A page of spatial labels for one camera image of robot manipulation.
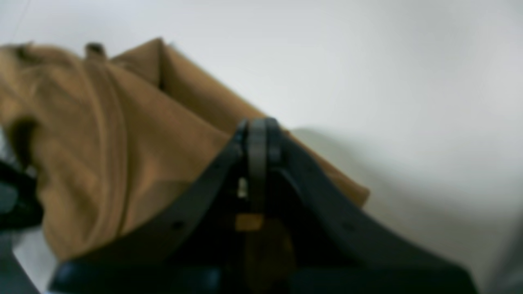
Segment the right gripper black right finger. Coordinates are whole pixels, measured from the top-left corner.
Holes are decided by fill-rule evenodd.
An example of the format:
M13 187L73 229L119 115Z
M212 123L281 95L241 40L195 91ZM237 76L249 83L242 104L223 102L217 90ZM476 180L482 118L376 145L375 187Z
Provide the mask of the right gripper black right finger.
M291 234L290 294L476 294L468 272L413 245L347 199L273 118L266 211Z

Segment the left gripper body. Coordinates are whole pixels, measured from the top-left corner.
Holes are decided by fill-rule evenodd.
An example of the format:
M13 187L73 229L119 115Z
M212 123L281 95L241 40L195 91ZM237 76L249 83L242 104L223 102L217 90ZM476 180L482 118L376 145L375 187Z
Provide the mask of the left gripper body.
M37 227L43 221L43 207L36 195L35 178L1 161L1 231Z

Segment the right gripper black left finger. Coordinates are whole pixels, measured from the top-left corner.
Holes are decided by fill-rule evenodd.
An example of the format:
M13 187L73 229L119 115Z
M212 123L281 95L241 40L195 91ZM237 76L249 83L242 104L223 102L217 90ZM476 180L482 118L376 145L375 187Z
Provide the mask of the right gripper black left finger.
M149 222L60 265L50 294L218 294L266 202L266 120L243 121L197 181Z

